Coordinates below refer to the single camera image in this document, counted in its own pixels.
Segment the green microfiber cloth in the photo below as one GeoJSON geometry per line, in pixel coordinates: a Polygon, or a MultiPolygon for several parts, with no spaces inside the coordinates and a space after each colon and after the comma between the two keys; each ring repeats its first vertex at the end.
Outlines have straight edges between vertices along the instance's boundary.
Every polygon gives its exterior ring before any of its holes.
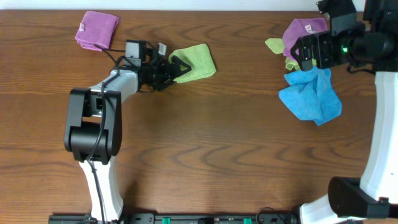
{"type": "Polygon", "coordinates": [[[189,72],[174,78],[174,81],[177,83],[208,78],[216,73],[216,66],[209,47],[206,44],[198,44],[185,49],[174,50],[169,55],[169,61],[171,61],[173,56],[177,56],[180,60],[191,66],[189,72]]]}

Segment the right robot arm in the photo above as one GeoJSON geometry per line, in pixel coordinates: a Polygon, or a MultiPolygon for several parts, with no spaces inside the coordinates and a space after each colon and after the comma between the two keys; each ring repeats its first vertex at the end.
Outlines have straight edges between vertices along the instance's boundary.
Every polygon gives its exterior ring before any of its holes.
{"type": "Polygon", "coordinates": [[[349,223],[397,218],[397,1],[367,1],[363,19],[356,20],[352,1],[319,1],[331,29],[295,44],[295,58],[308,69],[311,58],[319,68],[348,63],[370,64],[374,75],[376,115],[369,159],[361,177],[333,177],[326,195],[298,209],[299,223],[349,223]]]}

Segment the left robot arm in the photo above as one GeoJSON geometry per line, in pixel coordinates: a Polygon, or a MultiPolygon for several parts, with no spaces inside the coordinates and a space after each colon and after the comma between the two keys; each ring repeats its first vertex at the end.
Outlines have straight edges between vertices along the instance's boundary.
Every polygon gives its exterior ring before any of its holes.
{"type": "Polygon", "coordinates": [[[64,146],[85,173],[91,213],[84,223],[119,223],[124,202],[116,177],[116,156],[123,137],[122,104],[147,85],[162,91],[192,67],[167,47],[127,40],[109,76],[89,88],[74,88],[68,100],[64,146]]]}

